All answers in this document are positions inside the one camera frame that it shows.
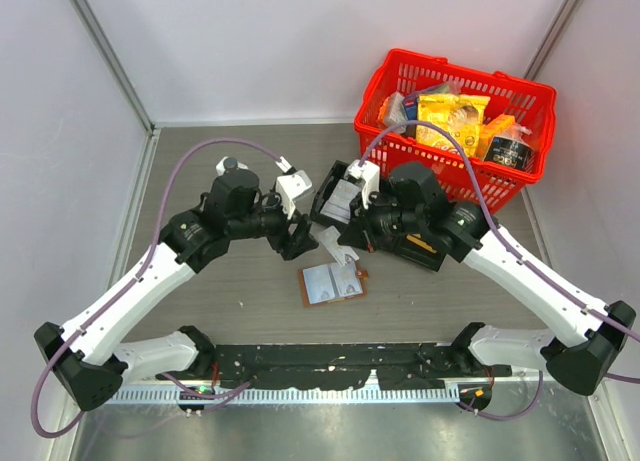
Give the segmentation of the white id card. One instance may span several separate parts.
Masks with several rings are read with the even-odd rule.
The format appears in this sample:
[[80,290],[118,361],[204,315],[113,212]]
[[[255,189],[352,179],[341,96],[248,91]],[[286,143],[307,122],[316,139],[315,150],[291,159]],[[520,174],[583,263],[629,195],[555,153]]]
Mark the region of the white id card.
[[346,266],[359,260],[359,255],[350,246],[342,246],[338,243],[340,232],[335,226],[330,226],[318,233],[317,239],[320,244],[333,257],[340,266]]

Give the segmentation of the brown leather card holder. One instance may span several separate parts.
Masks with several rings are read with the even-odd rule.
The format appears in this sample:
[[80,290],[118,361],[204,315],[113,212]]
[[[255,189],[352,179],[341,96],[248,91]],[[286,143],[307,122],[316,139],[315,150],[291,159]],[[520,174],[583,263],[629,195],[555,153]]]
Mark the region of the brown leather card holder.
[[367,295],[368,272],[358,262],[337,262],[301,269],[298,273],[305,307],[319,307]]

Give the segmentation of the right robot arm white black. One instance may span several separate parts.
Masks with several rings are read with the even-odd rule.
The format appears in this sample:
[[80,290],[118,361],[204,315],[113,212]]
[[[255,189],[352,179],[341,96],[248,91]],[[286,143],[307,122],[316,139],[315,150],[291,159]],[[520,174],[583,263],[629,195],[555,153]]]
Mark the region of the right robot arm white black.
[[570,391],[592,395],[622,351],[636,319],[624,301],[604,302],[568,282],[529,253],[481,206],[452,202],[421,162],[396,167],[386,182],[379,167],[356,160],[345,178],[357,193],[341,245],[373,252],[385,238],[419,235],[437,253],[490,278],[533,312],[542,330],[469,324],[451,352],[457,372],[511,365],[545,371]]

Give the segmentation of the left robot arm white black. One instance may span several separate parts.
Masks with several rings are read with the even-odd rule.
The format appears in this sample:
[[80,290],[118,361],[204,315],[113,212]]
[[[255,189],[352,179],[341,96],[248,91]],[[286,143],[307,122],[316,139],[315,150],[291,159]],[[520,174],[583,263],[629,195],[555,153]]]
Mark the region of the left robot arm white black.
[[123,339],[163,298],[224,256],[235,240],[264,238],[285,260],[317,248],[310,218],[295,205],[311,190],[307,174],[295,168],[277,177],[267,193],[254,172],[226,170],[196,207],[170,218],[138,264],[99,300],[61,326],[39,327],[36,344],[80,410],[92,411],[123,385],[144,378],[211,375],[215,347],[193,326],[142,342]]

